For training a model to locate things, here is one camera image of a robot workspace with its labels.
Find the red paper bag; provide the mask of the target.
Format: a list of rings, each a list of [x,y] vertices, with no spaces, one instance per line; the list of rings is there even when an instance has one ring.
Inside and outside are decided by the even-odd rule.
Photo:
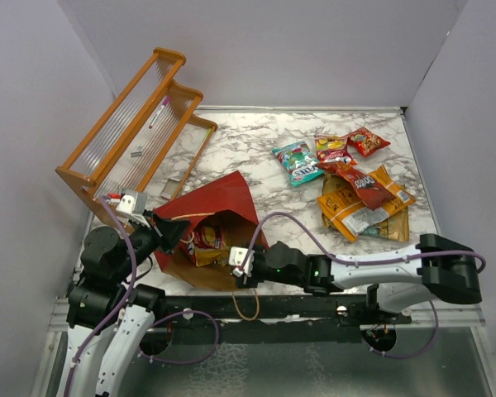
[[[249,186],[235,171],[154,210],[160,218],[189,221],[168,256],[155,253],[161,271],[197,289],[233,293],[230,249],[250,243],[259,224]]]

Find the orange Fox's fruits candy bag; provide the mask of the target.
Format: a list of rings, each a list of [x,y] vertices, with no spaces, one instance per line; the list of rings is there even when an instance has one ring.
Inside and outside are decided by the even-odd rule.
[[[314,140],[317,159],[320,163],[342,162],[347,165],[357,164],[348,151],[348,136],[317,134]]]

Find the teal Fox's candy bag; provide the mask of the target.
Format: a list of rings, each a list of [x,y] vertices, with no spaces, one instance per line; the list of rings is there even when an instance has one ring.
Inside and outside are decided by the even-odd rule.
[[[293,187],[312,181],[323,173],[317,167],[317,157],[311,152],[305,141],[297,141],[286,146],[273,148],[271,152],[287,171],[290,184]]]

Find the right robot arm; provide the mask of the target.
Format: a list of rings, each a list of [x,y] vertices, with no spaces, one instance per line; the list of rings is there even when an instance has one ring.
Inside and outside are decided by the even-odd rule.
[[[228,264],[241,289],[271,281],[326,296],[367,286],[363,313],[372,323],[427,301],[482,301],[483,259],[471,248],[431,233],[421,235],[415,245],[362,256],[307,255],[282,242],[268,249],[234,246]]]

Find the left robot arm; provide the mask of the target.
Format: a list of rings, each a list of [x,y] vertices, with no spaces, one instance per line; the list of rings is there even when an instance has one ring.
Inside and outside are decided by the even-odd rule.
[[[166,315],[165,292],[131,286],[136,269],[155,251],[171,254],[189,229],[186,219],[154,215],[120,236],[109,226],[90,231],[80,257],[83,271],[70,290],[67,351],[59,396],[115,396],[141,339]]]

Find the red Doritos chips bag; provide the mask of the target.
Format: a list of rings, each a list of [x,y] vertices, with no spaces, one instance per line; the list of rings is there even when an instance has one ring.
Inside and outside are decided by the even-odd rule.
[[[340,161],[318,163],[317,168],[327,173],[338,175],[348,182],[368,209],[375,210],[395,199],[395,196],[377,179],[349,164]]]

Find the red snack packet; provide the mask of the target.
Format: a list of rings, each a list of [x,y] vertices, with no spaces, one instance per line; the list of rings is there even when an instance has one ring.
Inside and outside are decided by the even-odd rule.
[[[348,135],[348,144],[358,150],[363,157],[369,157],[376,151],[384,149],[390,145],[381,136],[373,133],[366,127],[361,127]]]

